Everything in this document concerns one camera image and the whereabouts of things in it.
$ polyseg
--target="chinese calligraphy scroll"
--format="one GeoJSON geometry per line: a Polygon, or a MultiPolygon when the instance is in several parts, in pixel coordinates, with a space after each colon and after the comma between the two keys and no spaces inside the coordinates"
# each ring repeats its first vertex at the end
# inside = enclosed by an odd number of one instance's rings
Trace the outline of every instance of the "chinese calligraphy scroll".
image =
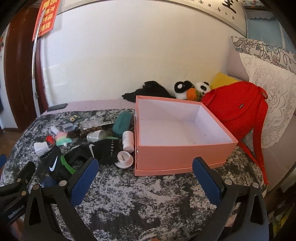
{"type": "Polygon", "coordinates": [[[247,25],[242,0],[169,0],[204,11],[247,36],[247,25]]]}

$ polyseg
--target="white plastic cap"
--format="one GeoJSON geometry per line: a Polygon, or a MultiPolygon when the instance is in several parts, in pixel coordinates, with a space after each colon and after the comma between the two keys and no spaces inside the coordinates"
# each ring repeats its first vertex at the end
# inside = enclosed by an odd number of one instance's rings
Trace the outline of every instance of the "white plastic cap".
{"type": "Polygon", "coordinates": [[[35,142],[34,143],[35,153],[38,157],[44,155],[49,151],[47,142],[35,142]]]}
{"type": "Polygon", "coordinates": [[[132,153],[135,150],[135,148],[134,148],[132,143],[125,143],[123,145],[123,150],[128,152],[128,153],[132,153]]]}

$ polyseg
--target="backpack strap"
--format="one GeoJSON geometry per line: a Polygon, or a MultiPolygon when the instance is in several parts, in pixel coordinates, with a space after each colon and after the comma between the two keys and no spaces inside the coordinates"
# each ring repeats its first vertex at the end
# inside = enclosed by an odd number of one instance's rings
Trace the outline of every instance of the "backpack strap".
{"type": "Polygon", "coordinates": [[[206,93],[205,96],[202,98],[202,103],[205,106],[208,106],[211,103],[211,101],[213,100],[214,95],[215,95],[215,89],[213,89],[210,92],[206,93]]]}
{"type": "Polygon", "coordinates": [[[264,167],[264,158],[263,158],[262,148],[261,148],[262,128],[263,128],[263,124],[264,124],[265,117],[266,117],[267,110],[268,110],[268,104],[265,101],[265,99],[267,98],[266,96],[264,96],[264,98],[261,99],[261,102],[260,102],[260,105],[258,108],[258,112],[257,112],[256,120],[255,120],[254,131],[253,131],[253,146],[254,146],[254,152],[256,155],[256,159],[257,159],[257,161],[259,163],[259,167],[261,168],[262,173],[263,173],[264,183],[268,184],[267,175],[266,175],[265,167],[264,167]]]}
{"type": "Polygon", "coordinates": [[[264,89],[259,87],[262,92],[262,98],[261,102],[258,108],[256,120],[255,120],[255,126],[253,130],[253,147],[254,147],[254,152],[255,152],[255,157],[253,156],[252,152],[250,149],[246,146],[246,144],[243,141],[239,141],[238,145],[241,149],[244,150],[244,152],[257,164],[258,167],[260,167],[262,174],[263,174],[263,180],[266,185],[269,184],[267,180],[267,175],[265,172],[265,166],[264,166],[264,158],[262,154],[262,148],[261,148],[261,135],[262,135],[262,129],[263,129],[263,124],[265,121],[266,113],[268,110],[268,104],[266,103],[265,99],[267,98],[267,94],[264,89]]]}

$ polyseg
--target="white wall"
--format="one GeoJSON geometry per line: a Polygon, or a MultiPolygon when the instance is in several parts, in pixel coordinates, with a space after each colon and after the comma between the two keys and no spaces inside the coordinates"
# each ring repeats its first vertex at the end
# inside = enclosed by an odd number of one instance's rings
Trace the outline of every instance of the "white wall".
{"type": "Polygon", "coordinates": [[[17,128],[15,119],[12,115],[10,105],[7,98],[5,81],[4,81],[4,49],[5,49],[5,40],[6,40],[7,31],[4,36],[4,47],[1,50],[2,58],[0,60],[0,98],[3,105],[3,112],[0,114],[0,126],[1,128],[17,128]]]}
{"type": "Polygon", "coordinates": [[[117,99],[155,80],[211,81],[225,72],[230,36],[220,20],[164,1],[120,0],[84,5],[56,17],[42,37],[49,105],[117,99]]]}

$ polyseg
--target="orange plush fruit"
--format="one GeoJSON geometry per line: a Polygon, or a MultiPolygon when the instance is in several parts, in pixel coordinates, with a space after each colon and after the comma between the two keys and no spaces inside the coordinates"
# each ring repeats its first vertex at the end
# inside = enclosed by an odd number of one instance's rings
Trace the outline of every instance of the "orange plush fruit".
{"type": "Polygon", "coordinates": [[[186,98],[187,100],[192,100],[192,101],[197,101],[199,96],[198,96],[198,91],[195,88],[190,88],[186,92],[186,98]]]}

